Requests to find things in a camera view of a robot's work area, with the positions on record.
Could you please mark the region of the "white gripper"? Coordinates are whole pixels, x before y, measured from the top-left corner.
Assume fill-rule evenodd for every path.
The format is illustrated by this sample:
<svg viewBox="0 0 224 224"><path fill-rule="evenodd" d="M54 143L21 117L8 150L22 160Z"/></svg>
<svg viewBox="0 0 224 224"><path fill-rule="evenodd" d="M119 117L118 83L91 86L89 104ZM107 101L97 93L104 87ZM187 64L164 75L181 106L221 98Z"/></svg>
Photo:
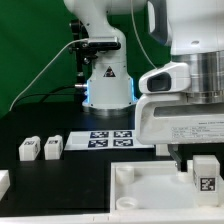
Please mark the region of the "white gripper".
<svg viewBox="0 0 224 224"><path fill-rule="evenodd" d="M224 103L194 105L180 93L143 94L136 105L135 130L142 144L169 144L180 171L182 157L171 144L224 143Z"/></svg>

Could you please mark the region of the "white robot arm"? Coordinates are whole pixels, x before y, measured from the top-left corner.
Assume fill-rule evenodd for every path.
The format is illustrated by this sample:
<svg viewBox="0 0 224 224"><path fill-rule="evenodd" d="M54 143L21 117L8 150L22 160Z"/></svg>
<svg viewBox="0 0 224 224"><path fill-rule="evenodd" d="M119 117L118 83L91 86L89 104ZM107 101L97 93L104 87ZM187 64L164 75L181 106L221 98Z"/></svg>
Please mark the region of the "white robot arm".
<svg viewBox="0 0 224 224"><path fill-rule="evenodd" d="M224 0L64 0L87 30L92 75L84 110L99 115L135 109L142 144L224 142ZM171 60L139 80L134 100L126 68L126 40L110 14L146 8L149 33L171 48Z"/></svg>

